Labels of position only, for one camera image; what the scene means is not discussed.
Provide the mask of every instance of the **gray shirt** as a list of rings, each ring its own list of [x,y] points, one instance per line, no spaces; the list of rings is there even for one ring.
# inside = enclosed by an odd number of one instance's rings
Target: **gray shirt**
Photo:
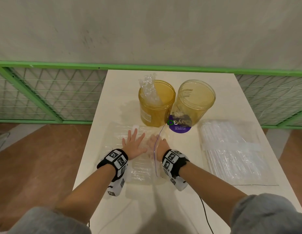
[[[32,208],[8,234],[90,234],[79,221],[46,208]],[[250,195],[236,204],[231,216],[232,234],[302,233],[302,213],[289,200],[273,194]]]

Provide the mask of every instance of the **circular sticker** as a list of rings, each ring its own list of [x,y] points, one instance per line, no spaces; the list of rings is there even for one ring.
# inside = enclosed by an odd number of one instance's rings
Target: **circular sticker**
[[[169,128],[176,133],[186,133],[191,129],[191,126],[187,126],[189,120],[191,121],[188,115],[183,115],[179,118],[173,118],[172,115],[169,115],[167,124],[169,125]]]

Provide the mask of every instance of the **clear plastic jar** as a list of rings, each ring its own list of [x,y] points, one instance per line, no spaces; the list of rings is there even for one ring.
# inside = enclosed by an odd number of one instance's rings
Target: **clear plastic jar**
[[[181,84],[178,97],[172,109],[175,123],[193,126],[215,102],[214,90],[207,83],[190,79]]]
[[[158,107],[148,105],[141,97],[141,89],[139,89],[140,117],[145,125],[159,127],[167,123],[172,105],[175,102],[176,93],[174,88],[163,80],[155,80],[154,86],[163,105]]]

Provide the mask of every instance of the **tabletop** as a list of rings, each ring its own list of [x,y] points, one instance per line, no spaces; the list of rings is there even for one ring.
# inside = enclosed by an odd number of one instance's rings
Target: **tabletop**
[[[79,166],[74,188],[94,172],[102,141],[109,124],[143,125],[138,100],[139,82],[151,71],[109,70]],[[203,119],[233,119],[253,122],[278,186],[239,186],[246,194],[273,193],[289,199],[297,211],[302,208],[272,151],[265,134],[234,74],[165,72],[156,78],[169,82],[178,91],[188,79],[208,83],[216,93],[215,104]],[[198,130],[171,131],[171,148],[182,151],[189,160],[206,168],[201,156]],[[214,233],[230,233],[227,224],[207,205],[206,212]],[[160,185],[125,184],[118,197],[103,198],[91,218],[92,233],[210,233],[199,196],[188,186],[179,192],[170,183]]]

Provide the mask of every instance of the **clear plastic bag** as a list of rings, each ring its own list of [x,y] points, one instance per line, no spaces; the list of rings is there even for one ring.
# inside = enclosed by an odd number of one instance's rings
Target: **clear plastic bag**
[[[155,148],[150,149],[147,145],[147,140],[151,135],[160,134],[161,138],[165,138],[169,142],[169,127],[167,125],[160,128],[147,126],[110,126],[109,130],[113,132],[108,133],[101,146],[97,165],[100,160],[108,154],[112,149],[122,148],[122,138],[127,139],[128,130],[132,133],[134,129],[138,129],[137,136],[145,133],[145,138],[142,140],[140,147],[147,148],[148,151],[141,154],[139,157],[128,161],[128,166],[125,173],[125,181],[138,184],[153,184],[163,176],[163,168],[159,161],[156,160]]]
[[[139,80],[140,88],[143,92],[141,96],[147,102],[147,104],[151,106],[162,106],[163,102],[154,86],[155,77],[156,74],[153,73],[150,75],[145,75],[143,80]]]
[[[252,123],[204,120],[198,130],[212,174],[231,185],[277,185]]]

